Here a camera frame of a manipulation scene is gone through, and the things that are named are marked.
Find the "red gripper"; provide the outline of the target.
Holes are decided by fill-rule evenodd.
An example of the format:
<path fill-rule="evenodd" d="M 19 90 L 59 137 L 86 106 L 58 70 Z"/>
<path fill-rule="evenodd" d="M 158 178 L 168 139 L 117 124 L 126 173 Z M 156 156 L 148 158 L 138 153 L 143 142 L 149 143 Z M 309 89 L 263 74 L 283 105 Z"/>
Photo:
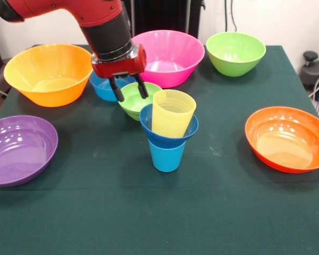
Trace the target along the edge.
<path fill-rule="evenodd" d="M 123 75 L 133 75 L 138 83 L 138 90 L 142 99 L 148 97 L 148 92 L 140 73 L 145 70 L 146 52 L 142 44 L 133 45 L 125 56 L 112 61 L 103 61 L 98 59 L 96 54 L 91 55 L 91 64 L 94 72 L 100 78 L 108 78 L 110 86 L 114 92 L 115 97 L 119 102 L 124 101 L 124 96 L 121 89 L 117 86 L 114 77 Z"/>

